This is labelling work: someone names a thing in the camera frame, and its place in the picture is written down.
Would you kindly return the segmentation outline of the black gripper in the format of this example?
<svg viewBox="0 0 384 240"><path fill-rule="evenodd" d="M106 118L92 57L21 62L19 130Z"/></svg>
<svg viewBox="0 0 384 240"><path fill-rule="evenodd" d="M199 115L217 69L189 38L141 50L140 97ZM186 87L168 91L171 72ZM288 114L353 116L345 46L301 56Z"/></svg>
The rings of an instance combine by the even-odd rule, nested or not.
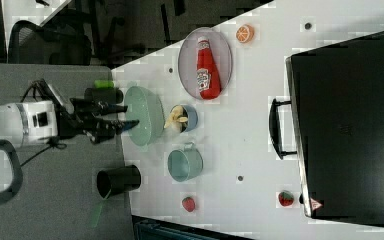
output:
<svg viewBox="0 0 384 240"><path fill-rule="evenodd" d="M127 106L77 98L71 98L70 101L73 105L72 113L68 112L66 105L55 104L57 136L60 140L86 135L93 144L99 144L139 124L139 120L102 119L102 116L108 114L125 113L128 110Z"/></svg>

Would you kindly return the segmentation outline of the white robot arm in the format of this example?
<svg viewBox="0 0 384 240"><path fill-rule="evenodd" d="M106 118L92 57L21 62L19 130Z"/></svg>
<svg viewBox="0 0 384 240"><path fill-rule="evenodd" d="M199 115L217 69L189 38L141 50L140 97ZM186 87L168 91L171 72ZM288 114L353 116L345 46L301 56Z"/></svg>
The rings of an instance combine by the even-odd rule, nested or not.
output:
<svg viewBox="0 0 384 240"><path fill-rule="evenodd" d="M108 114L125 112L125 106L72 99L16 102L0 105L0 205L15 197L23 183L24 164L17 151L44 145L63 149L63 141L78 135L93 144L110 140L137 126L137 120L108 120Z"/></svg>

